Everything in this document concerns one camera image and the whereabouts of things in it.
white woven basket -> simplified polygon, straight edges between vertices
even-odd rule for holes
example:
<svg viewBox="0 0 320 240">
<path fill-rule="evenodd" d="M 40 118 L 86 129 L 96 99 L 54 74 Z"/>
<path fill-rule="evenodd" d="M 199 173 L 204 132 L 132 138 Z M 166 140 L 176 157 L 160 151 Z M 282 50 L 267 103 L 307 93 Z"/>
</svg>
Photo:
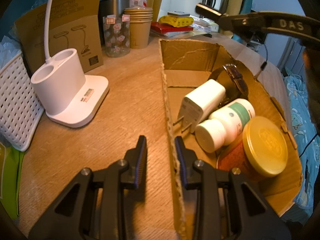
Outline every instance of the white woven basket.
<svg viewBox="0 0 320 240">
<path fill-rule="evenodd" d="M 25 151 L 42 113 L 20 51 L 0 70 L 0 133 L 17 150 Z"/>
</svg>

metal screw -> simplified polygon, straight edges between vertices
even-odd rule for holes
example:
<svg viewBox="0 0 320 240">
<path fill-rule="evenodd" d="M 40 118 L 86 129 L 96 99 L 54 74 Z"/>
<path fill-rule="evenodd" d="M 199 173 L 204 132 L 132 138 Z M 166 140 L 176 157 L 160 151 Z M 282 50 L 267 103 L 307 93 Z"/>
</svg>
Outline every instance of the metal screw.
<svg viewBox="0 0 320 240">
<path fill-rule="evenodd" d="M 118 161 L 118 164 L 119 164 L 121 167 L 123 167 L 123 166 L 125 166 L 125 165 L 127 164 L 127 161 L 124 160 L 124 159 L 121 159 L 121 160 Z"/>
<path fill-rule="evenodd" d="M 88 176 L 89 174 L 90 174 L 90 169 L 89 168 L 84 168 L 84 169 L 82 169 L 81 170 L 81 174 L 83 175 L 83 176 Z"/>
<path fill-rule="evenodd" d="M 196 160 L 195 161 L 195 165 L 198 166 L 198 167 L 203 167 L 204 161 L 203 160 Z"/>
<path fill-rule="evenodd" d="M 239 168 L 232 168 L 231 169 L 231 172 L 234 174 L 234 175 L 240 175 L 241 174 L 241 170 Z"/>
</svg>

paper cup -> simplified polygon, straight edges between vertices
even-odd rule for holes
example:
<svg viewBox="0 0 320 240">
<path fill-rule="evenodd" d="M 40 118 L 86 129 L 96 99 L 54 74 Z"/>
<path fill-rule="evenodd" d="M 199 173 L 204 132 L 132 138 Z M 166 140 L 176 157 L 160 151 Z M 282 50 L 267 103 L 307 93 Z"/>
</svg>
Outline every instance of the paper cup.
<svg viewBox="0 0 320 240">
<path fill-rule="evenodd" d="M 135 6 L 135 7 L 129 7 L 126 8 L 125 11 L 153 11 L 153 9 L 151 7 L 139 7 L 139 6 Z"/>
<path fill-rule="evenodd" d="M 143 49 L 148 46 L 150 21 L 131 22 L 130 21 L 130 48 Z"/>
<path fill-rule="evenodd" d="M 128 14 L 149 14 L 153 13 L 153 11 L 124 11 L 125 13 Z"/>
<path fill-rule="evenodd" d="M 149 21 L 152 21 L 152 17 L 150 17 L 150 18 L 140 18 L 140 19 L 130 19 L 130 23 L 149 22 Z"/>
<path fill-rule="evenodd" d="M 130 19 L 142 19 L 142 18 L 152 18 L 153 15 L 139 15 L 139 16 L 130 16 Z"/>
<path fill-rule="evenodd" d="M 141 16 L 144 16 L 144 17 L 147 17 L 147 16 L 153 16 L 153 13 L 150 13 L 150 14 L 130 14 L 130 17 L 141 17 Z"/>
</svg>

red book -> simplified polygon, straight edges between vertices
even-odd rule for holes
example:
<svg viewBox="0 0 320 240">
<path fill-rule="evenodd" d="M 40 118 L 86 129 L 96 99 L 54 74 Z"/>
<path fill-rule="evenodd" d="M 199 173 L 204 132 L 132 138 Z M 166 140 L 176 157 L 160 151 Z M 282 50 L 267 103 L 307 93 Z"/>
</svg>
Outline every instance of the red book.
<svg viewBox="0 0 320 240">
<path fill-rule="evenodd" d="M 171 25 L 159 23 L 159 22 L 153 22 L 151 23 L 151 29 L 155 30 L 158 33 L 171 33 L 171 32 L 188 32 L 192 31 L 193 27 L 186 26 L 186 27 L 172 27 Z"/>
</svg>

barcode label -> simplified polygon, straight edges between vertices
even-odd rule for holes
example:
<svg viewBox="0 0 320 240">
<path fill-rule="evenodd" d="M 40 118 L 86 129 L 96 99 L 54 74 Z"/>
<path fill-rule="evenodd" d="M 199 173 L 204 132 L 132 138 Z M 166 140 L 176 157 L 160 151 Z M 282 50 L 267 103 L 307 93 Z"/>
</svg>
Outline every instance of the barcode label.
<svg viewBox="0 0 320 240">
<path fill-rule="evenodd" d="M 94 89 L 93 88 L 89 88 L 87 90 L 87 92 L 84 94 L 84 96 L 81 98 L 81 102 L 88 102 L 88 100 L 90 99 L 90 97 L 92 96 L 94 92 Z"/>
<path fill-rule="evenodd" d="M 94 57 L 89 58 L 90 66 L 97 64 L 98 62 L 99 62 L 98 56 L 94 56 Z"/>
</svg>

